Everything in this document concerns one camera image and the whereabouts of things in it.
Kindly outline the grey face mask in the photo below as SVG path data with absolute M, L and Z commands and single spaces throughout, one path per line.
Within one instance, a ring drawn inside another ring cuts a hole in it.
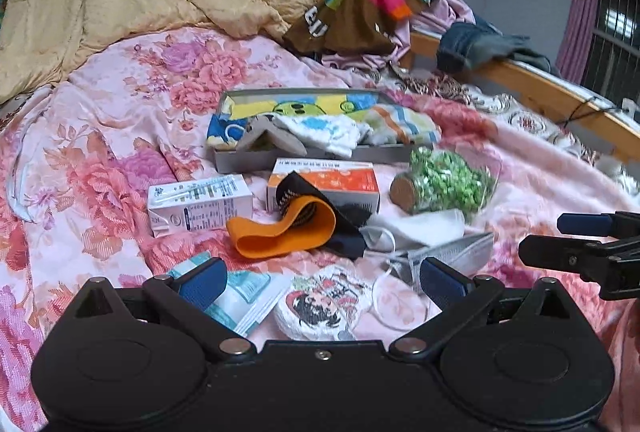
M 466 276 L 478 273 L 491 258 L 494 247 L 491 232 L 469 234 L 437 246 L 389 251 L 366 250 L 364 256 L 382 259 L 392 274 L 413 288 L 419 287 L 420 266 L 426 258 L 435 258 Z

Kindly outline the white cloth with blue whale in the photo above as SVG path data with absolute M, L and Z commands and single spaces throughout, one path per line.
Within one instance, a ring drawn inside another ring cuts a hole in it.
M 372 132 L 367 122 L 346 115 L 272 115 L 273 123 L 297 139 L 331 155 L 349 159 L 356 147 Z

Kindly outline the striped pastel towel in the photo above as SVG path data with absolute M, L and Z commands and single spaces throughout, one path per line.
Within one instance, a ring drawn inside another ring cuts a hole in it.
M 361 121 L 369 126 L 362 143 L 371 146 L 427 145 L 442 137 L 430 116 L 395 104 L 376 104 L 364 112 Z

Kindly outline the teal white sachet packet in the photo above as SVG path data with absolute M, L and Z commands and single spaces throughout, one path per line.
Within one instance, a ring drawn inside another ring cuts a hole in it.
M 179 277 L 195 269 L 212 257 L 208 252 L 199 253 L 175 265 L 167 274 Z M 292 276 L 273 273 L 256 273 L 249 270 L 228 272 L 227 287 L 216 301 L 205 310 L 212 319 L 247 338 L 268 316 L 278 301 L 288 291 Z

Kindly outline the white blue text box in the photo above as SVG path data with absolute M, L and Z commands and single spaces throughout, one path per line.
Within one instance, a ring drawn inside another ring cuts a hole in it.
M 241 174 L 157 184 L 148 190 L 152 234 L 224 229 L 235 217 L 253 216 L 253 193 Z

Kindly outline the glass jar of green stars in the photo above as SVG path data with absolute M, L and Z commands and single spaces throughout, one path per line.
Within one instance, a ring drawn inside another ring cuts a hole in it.
M 444 149 L 415 148 L 408 169 L 390 183 L 390 201 L 407 212 L 459 210 L 471 221 L 494 195 L 499 171 L 471 165 L 460 154 Z

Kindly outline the patterned brown white bedsheet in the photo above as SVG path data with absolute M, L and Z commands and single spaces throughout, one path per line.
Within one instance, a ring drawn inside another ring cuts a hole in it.
M 568 129 L 565 122 L 555 122 L 532 111 L 509 93 L 487 94 L 480 87 L 460 84 L 454 77 L 438 70 L 427 70 L 422 76 L 416 76 L 396 64 L 387 64 L 382 70 L 368 70 L 364 76 L 384 89 L 428 94 L 461 103 L 491 119 L 539 137 L 582 159 L 604 173 L 631 197 L 639 199 L 639 179 L 631 175 L 619 160 L 586 146 L 574 131 Z

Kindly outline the round cartoon print pad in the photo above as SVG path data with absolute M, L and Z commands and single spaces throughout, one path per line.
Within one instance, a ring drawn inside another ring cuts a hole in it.
M 355 327 L 372 308 L 373 284 L 341 265 L 294 276 L 273 310 L 286 337 L 297 341 L 355 341 Z

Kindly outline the orange and white medicine box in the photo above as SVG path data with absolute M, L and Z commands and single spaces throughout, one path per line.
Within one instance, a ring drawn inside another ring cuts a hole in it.
M 266 208 L 275 211 L 277 187 L 291 172 L 297 172 L 337 207 L 355 205 L 377 213 L 380 191 L 372 163 L 362 161 L 278 158 L 266 190 Z

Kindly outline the barred window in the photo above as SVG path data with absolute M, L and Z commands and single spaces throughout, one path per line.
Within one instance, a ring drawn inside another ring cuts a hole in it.
M 639 0 L 598 0 L 582 85 L 616 105 L 639 101 Z

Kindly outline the grey tray with dinosaur drawing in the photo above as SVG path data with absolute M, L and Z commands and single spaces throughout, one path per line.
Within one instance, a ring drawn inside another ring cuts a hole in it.
M 208 155 L 220 173 L 250 172 L 271 168 L 278 158 L 294 158 L 277 148 L 238 151 L 250 117 L 281 114 L 288 116 L 346 115 L 361 121 L 367 109 L 376 104 L 395 104 L 385 93 L 370 90 L 297 88 L 282 90 L 239 90 L 224 94 L 221 105 L 210 119 L 207 141 Z M 409 159 L 413 148 L 435 145 L 371 146 L 362 142 L 349 159 L 340 158 L 306 146 L 307 155 L 298 158 L 342 159 L 395 163 Z

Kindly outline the pink curtain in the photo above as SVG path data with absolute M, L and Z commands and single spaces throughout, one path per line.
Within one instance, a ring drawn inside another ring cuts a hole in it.
M 567 81 L 580 85 L 596 26 L 599 0 L 572 0 L 555 66 Z

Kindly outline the pink floral quilt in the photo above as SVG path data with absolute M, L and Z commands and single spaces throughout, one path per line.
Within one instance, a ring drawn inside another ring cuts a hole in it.
M 211 177 L 210 117 L 233 89 L 374 89 L 442 131 L 442 145 L 495 167 L 499 184 L 474 229 L 495 235 L 486 273 L 532 285 L 518 259 L 530 233 L 564 212 L 635 211 L 638 200 L 561 140 L 527 133 L 471 106 L 297 59 L 275 42 L 183 28 L 113 44 L 54 88 L 37 90 L 1 132 L 1 426 L 46 419 L 29 371 L 38 348 L 92 276 L 140 285 L 198 253 L 242 267 L 223 230 L 153 236 L 151 185 Z

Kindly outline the blue denim jeans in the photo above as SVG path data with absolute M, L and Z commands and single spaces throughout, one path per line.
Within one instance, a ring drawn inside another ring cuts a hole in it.
M 436 65 L 449 75 L 477 70 L 490 61 L 522 62 L 560 77 L 549 58 L 534 50 L 529 38 L 509 35 L 480 18 L 476 24 L 455 22 L 440 38 Z

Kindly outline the colourful striped brown garment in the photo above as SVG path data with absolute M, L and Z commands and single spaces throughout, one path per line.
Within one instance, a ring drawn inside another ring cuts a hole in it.
M 401 23 L 436 0 L 318 0 L 283 36 L 305 55 L 387 55 Z

